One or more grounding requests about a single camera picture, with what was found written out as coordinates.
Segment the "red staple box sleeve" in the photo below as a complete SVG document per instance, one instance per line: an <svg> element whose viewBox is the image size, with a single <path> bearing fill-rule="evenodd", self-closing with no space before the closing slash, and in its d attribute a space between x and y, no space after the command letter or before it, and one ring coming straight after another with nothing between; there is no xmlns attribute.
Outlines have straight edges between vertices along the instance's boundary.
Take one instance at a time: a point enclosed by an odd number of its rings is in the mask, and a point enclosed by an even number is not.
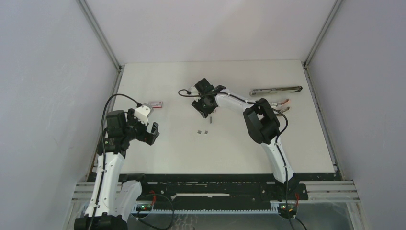
<svg viewBox="0 0 406 230"><path fill-rule="evenodd" d="M149 105L150 105L152 108L162 108L163 102L162 102L162 101L150 101L150 102L149 102Z"/></svg>

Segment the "black silver stapler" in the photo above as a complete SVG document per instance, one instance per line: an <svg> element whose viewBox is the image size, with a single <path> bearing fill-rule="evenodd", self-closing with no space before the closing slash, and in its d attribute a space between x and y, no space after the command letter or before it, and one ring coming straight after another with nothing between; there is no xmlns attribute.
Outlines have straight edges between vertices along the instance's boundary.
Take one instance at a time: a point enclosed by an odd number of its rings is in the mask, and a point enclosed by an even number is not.
<svg viewBox="0 0 406 230"><path fill-rule="evenodd" d="M253 89L249 92L249 95L254 96L261 96L267 94L274 94L279 92L301 92L303 89L302 86L290 86L290 87L276 87L276 88L266 88L266 89Z"/></svg>

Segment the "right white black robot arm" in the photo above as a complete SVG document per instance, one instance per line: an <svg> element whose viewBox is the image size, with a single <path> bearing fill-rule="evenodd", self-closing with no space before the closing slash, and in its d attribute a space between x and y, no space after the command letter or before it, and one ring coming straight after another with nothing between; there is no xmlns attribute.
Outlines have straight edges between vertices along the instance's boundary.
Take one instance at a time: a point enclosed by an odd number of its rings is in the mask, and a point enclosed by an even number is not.
<svg viewBox="0 0 406 230"><path fill-rule="evenodd" d="M277 182L277 195L282 199L290 199L296 192L293 183L298 183L295 172L291 167L281 144L279 113L287 122L287 117L272 108L270 103L261 98L251 101L232 93L223 85L213 86L206 78L198 81L186 90L186 95L194 98L192 107L203 118L207 118L217 108L228 108L242 114L251 139L260 144L267 154L273 168L273 176Z"/></svg>

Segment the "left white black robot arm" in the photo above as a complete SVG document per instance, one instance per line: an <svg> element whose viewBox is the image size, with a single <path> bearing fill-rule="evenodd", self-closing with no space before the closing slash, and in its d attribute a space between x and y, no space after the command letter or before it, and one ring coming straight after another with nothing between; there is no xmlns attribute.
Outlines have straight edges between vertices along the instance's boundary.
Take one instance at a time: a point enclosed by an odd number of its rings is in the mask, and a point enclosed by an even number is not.
<svg viewBox="0 0 406 230"><path fill-rule="evenodd" d="M99 143L98 166L90 203L81 218L75 219L76 230L126 230L135 200L148 197L147 184L132 180L117 190L126 151L132 140L153 145L159 136L158 123L147 131L148 118L153 112L149 105L128 111L109 112L102 123L103 138Z"/></svg>

